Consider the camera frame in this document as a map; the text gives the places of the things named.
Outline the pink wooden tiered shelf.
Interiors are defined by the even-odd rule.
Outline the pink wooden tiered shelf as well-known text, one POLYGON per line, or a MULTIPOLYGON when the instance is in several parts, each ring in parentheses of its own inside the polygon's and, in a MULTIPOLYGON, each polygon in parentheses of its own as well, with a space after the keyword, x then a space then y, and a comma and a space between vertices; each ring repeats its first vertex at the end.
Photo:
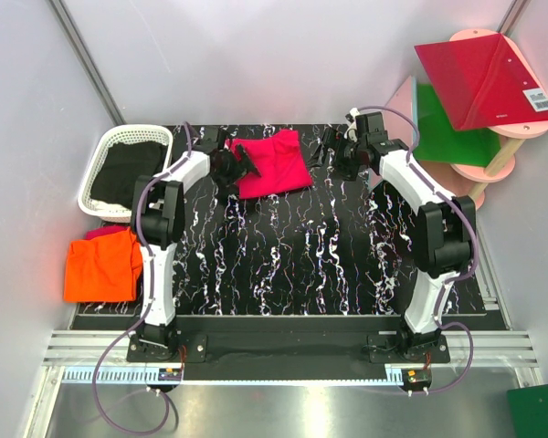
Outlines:
POLYGON ((415 51, 428 82, 416 88, 414 156, 481 206, 486 187, 513 171, 516 151, 548 131, 548 95, 517 45, 498 32, 473 28, 415 51))

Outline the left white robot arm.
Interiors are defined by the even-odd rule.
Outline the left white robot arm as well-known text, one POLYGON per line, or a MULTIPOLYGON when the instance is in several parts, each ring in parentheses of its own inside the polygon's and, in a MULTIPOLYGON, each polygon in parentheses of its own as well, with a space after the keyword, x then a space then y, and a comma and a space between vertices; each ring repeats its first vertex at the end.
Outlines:
POLYGON ((153 176, 141 176, 134 186, 131 228, 142 254, 142 313, 129 329, 128 360, 169 361, 184 356, 175 327, 173 261, 184 234, 185 195, 209 177, 218 192, 229 196, 243 177, 259 175, 243 146, 234 144, 224 128, 205 130, 193 140, 184 125, 187 149, 174 163, 153 176))

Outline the red plastic sheet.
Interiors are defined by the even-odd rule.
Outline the red plastic sheet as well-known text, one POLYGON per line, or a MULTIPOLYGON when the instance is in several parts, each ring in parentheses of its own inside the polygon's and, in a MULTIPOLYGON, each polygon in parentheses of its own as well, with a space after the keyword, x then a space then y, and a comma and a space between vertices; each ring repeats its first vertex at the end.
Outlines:
POLYGON ((548 98, 505 36, 415 46, 455 130, 548 121, 548 98))

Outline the pink board with teal edge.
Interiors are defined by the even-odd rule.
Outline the pink board with teal edge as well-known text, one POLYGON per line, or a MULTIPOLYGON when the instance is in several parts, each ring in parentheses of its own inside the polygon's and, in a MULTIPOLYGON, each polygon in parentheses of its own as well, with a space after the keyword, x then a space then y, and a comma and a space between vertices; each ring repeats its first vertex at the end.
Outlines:
MULTIPOLYGON (((409 76, 385 104, 387 108, 396 110, 412 120, 417 125, 416 115, 416 78, 409 76)), ((408 149, 416 139, 413 126, 401 116, 391 111, 383 110, 385 129, 390 140, 401 140, 408 149)))

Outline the magenta pink towel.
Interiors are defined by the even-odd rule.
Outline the magenta pink towel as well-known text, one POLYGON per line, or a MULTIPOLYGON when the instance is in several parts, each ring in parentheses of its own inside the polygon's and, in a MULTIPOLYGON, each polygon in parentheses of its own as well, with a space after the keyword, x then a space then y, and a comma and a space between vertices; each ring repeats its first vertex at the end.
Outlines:
POLYGON ((233 139, 227 145, 232 147, 238 159, 240 155, 235 147, 241 145, 260 173, 260 176, 249 173, 237 183, 241 200, 292 192, 312 185, 297 130, 280 130, 263 140, 233 139))

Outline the dark green board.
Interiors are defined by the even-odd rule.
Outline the dark green board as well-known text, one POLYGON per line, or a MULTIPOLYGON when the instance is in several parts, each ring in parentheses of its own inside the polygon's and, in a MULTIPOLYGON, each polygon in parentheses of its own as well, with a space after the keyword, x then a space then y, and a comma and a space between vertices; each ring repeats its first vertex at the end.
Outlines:
POLYGON ((509 390, 507 400, 516 437, 548 438, 548 384, 509 390))

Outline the green plastic sheet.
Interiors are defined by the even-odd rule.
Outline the green plastic sheet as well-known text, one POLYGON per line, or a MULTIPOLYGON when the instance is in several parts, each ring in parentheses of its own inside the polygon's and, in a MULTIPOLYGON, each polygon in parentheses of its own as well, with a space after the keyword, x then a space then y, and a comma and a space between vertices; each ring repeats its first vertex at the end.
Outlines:
POLYGON ((486 167, 501 149, 497 133, 489 129, 454 130, 433 87, 416 86, 416 115, 420 140, 418 161, 486 167))

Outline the black towel in basket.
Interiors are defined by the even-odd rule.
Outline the black towel in basket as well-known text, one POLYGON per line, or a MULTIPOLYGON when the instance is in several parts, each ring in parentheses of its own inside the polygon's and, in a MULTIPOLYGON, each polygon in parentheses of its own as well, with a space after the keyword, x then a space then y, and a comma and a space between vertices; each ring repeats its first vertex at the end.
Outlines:
POLYGON ((91 199, 131 209, 137 179, 158 173, 166 152, 167 147, 156 141, 113 144, 91 185, 91 199))

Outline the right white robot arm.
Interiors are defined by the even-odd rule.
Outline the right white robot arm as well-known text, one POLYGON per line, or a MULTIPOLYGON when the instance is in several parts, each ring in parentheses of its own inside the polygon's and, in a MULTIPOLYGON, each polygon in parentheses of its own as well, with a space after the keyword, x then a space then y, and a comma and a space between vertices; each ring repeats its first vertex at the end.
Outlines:
POLYGON ((370 169, 408 203, 416 233, 412 238, 416 282, 395 339, 384 352, 394 351, 413 362, 437 348, 450 289, 476 268, 476 205, 471 197, 446 190, 419 166, 411 147, 390 138, 383 113, 382 107, 353 109, 347 130, 326 127, 312 163, 320 167, 331 157, 334 170, 345 181, 354 180, 362 168, 370 169))

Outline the folded pink towel under orange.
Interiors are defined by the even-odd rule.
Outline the folded pink towel under orange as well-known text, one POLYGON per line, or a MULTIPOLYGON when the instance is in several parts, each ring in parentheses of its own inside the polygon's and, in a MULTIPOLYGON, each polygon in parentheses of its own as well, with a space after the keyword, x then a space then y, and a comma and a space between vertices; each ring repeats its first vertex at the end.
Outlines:
POLYGON ((92 240, 92 239, 95 239, 97 237, 102 237, 102 236, 105 236, 105 235, 112 235, 112 234, 115 234, 115 233, 122 232, 125 229, 126 229, 126 227, 122 226, 122 225, 106 225, 106 226, 103 226, 103 227, 88 231, 85 234, 85 239, 86 240, 92 240))

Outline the white plastic laundry basket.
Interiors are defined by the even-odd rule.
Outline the white plastic laundry basket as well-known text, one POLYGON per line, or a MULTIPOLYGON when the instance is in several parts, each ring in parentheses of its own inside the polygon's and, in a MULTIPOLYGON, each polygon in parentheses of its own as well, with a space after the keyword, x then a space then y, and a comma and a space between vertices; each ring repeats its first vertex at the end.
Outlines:
POLYGON ((173 134, 163 126, 127 124, 100 139, 78 196, 79 209, 113 223, 131 219, 136 180, 168 168, 173 134))

